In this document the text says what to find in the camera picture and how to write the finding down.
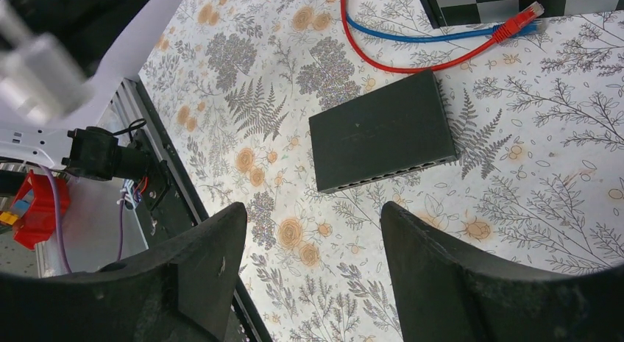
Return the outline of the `black network switch box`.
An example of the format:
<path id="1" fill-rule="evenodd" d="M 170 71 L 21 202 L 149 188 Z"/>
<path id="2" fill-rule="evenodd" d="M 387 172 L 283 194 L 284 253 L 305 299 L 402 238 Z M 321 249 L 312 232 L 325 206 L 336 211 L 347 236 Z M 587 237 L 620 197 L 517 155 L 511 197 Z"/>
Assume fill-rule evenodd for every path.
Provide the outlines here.
<path id="1" fill-rule="evenodd" d="M 309 118 L 321 193 L 457 160 L 439 83 L 431 70 L 407 76 Z"/>

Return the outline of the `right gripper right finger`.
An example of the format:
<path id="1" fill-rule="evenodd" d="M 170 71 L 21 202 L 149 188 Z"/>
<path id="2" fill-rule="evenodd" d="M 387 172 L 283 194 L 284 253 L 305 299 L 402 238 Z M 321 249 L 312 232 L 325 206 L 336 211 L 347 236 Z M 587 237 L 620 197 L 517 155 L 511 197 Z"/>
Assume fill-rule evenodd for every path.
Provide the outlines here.
<path id="1" fill-rule="evenodd" d="M 572 276 L 505 260 L 394 202 L 380 215 L 404 341 L 621 341 L 623 267 Z"/>

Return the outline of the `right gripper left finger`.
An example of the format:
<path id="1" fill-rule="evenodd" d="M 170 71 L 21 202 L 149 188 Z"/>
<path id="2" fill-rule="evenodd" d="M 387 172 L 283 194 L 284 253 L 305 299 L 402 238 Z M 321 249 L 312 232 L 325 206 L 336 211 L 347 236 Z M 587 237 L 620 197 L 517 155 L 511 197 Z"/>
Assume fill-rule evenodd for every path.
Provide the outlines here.
<path id="1" fill-rule="evenodd" d="M 240 202 L 99 271 L 1 276 L 3 341 L 223 341 L 247 230 Z"/>

